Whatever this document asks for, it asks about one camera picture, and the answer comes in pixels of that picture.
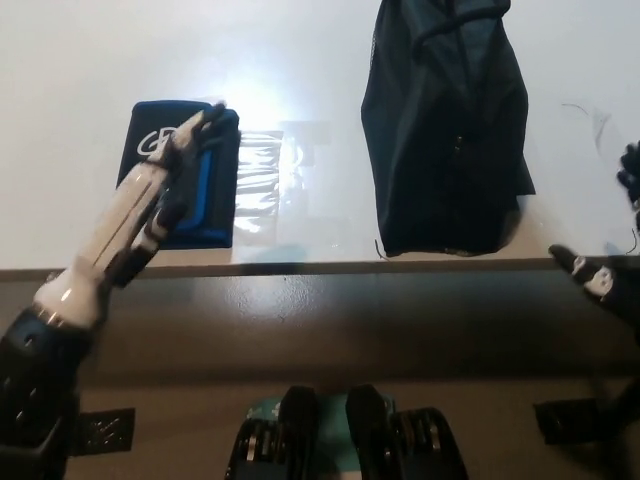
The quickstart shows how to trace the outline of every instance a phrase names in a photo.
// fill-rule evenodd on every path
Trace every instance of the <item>blue wallet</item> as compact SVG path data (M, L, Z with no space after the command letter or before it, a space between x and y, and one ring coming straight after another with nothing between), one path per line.
M208 103L181 100L137 103L131 114L118 184L176 127L197 112L212 108ZM187 204L187 213L162 248L231 247L240 147L238 123L236 112L227 109L213 132L220 141L186 167L172 186L171 194Z

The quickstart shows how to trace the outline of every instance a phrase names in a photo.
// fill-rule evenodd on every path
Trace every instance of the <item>robotic arm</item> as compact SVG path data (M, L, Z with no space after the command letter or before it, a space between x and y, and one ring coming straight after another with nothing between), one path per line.
M618 182L627 191L640 230L640 144L629 145L620 159ZM587 297L640 332L640 282L631 272L617 270L597 260L575 254L563 245L552 245L556 263L582 287Z
M71 266L45 283L0 339L0 472L61 480L78 415L76 376L122 288L158 251L185 206L168 198L182 168L215 141L224 104L175 130L116 190Z

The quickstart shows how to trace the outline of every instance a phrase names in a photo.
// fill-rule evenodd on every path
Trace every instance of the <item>floor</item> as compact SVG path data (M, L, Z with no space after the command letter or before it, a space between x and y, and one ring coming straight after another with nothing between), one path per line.
M0 285L2 323L36 288ZM585 455L545 446L532 409L615 395L639 358L556 272L143 280L114 296L82 375L85 410L137 409L133 451L73 459L68 478L222 478L257 399L362 382L441 409L472 480L640 478L638 429Z

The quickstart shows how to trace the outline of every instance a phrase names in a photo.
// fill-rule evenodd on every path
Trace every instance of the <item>white table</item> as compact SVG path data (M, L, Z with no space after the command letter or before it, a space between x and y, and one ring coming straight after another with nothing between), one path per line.
M150 275L549 267L552 242L624 253L614 174L640 137L637 0L515 0L505 24L530 94L538 194L502 251L385 261L360 123L371 0L10 0L0 15L0 278L65 267L114 189L131 107L225 98L283 132L277 215L236 219L231 250L161 252ZM600 147L594 129L605 121Z

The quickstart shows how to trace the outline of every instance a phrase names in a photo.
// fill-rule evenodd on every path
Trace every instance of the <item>printed logo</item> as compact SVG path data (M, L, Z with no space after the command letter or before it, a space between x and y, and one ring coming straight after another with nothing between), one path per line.
M145 136L138 144L138 154L142 155L143 157L148 157L155 151L156 148L158 148L158 145L162 143L164 139L171 135L171 132L174 132L175 130L175 127L163 127L160 129L160 131L154 130L153 132L147 134L147 136Z

